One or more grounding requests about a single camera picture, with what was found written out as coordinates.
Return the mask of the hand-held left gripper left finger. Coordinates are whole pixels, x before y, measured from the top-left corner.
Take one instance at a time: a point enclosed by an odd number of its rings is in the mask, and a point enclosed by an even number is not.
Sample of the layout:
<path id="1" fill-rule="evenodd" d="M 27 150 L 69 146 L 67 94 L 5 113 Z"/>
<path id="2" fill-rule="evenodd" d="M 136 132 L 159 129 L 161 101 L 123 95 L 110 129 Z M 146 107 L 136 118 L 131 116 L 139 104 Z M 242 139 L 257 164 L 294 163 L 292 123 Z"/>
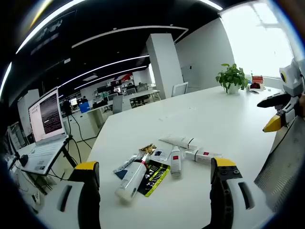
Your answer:
<path id="1" fill-rule="evenodd" d="M 47 194 L 41 220 L 49 229 L 99 229 L 100 180 L 97 161 L 78 164 L 68 180 Z"/>

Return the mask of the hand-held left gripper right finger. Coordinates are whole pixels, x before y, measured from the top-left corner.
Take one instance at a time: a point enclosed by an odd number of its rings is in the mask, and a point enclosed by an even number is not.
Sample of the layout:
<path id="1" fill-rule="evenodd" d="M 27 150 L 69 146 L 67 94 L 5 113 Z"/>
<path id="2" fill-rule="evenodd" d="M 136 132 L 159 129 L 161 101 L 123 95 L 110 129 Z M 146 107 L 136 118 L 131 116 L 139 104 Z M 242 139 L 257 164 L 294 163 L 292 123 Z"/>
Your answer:
<path id="1" fill-rule="evenodd" d="M 261 229 L 273 217 L 263 191 L 229 159 L 211 159 L 211 229 Z"/>

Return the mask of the person's right hand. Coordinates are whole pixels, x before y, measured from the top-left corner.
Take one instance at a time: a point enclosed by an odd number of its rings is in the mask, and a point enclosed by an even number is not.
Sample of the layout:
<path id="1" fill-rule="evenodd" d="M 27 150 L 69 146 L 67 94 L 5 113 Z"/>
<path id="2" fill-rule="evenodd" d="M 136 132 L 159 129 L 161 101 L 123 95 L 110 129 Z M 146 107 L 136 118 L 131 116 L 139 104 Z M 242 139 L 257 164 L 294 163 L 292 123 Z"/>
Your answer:
<path id="1" fill-rule="evenodd" d="M 305 118 L 305 94 L 299 98 L 299 115 Z"/>

